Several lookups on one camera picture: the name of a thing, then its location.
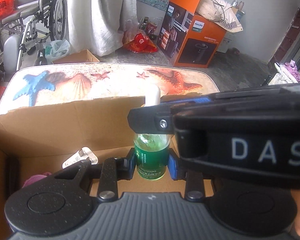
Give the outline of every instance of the product image on box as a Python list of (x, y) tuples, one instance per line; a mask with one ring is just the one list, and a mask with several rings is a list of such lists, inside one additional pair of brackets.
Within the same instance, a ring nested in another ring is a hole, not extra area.
[(214, 53), (216, 44), (189, 38), (178, 60), (179, 63), (205, 65)]
[(168, 58), (173, 58), (180, 52), (192, 18), (189, 11), (169, 2), (157, 43)]

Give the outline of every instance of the gray textured handle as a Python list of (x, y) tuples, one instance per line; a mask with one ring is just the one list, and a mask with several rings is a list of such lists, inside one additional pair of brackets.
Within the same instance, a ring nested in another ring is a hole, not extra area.
[[(180, 193), (123, 193), (103, 203), (81, 227), (55, 237), (16, 233), (10, 240), (257, 240), (242, 236), (218, 222), (201, 203), (184, 200)], [(262, 240), (293, 240), (287, 233)]]

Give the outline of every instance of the seashell patterned mat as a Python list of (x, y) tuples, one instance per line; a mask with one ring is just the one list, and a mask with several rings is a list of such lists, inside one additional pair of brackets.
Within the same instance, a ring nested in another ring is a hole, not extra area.
[(219, 92), (207, 74), (178, 68), (120, 63), (34, 66), (13, 76), (0, 101), (0, 114), (24, 106), (143, 96), (148, 84), (158, 85), (162, 96)]

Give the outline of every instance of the white bag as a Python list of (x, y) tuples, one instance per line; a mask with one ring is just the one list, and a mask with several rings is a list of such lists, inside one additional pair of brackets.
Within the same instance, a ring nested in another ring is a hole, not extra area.
[(46, 59), (50, 62), (69, 55), (70, 43), (67, 40), (56, 40), (45, 43), (44, 49), (51, 47), (50, 54), (46, 54)]
[(221, 20), (213, 0), (200, 0), (195, 11), (209, 21), (218, 22)]
[(291, 75), (284, 65), (279, 66), (277, 63), (275, 63), (274, 66), (278, 73), (275, 74), (273, 79), (269, 82), (269, 85), (298, 83), (295, 77)]

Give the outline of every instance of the green liquid bottle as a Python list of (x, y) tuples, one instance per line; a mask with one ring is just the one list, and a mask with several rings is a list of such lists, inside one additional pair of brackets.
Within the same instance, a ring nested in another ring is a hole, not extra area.
[[(160, 89), (156, 85), (151, 85), (146, 93), (145, 107), (158, 104), (160, 104)], [(137, 171), (141, 177), (156, 180), (164, 175), (169, 158), (169, 144), (169, 134), (135, 135)]]

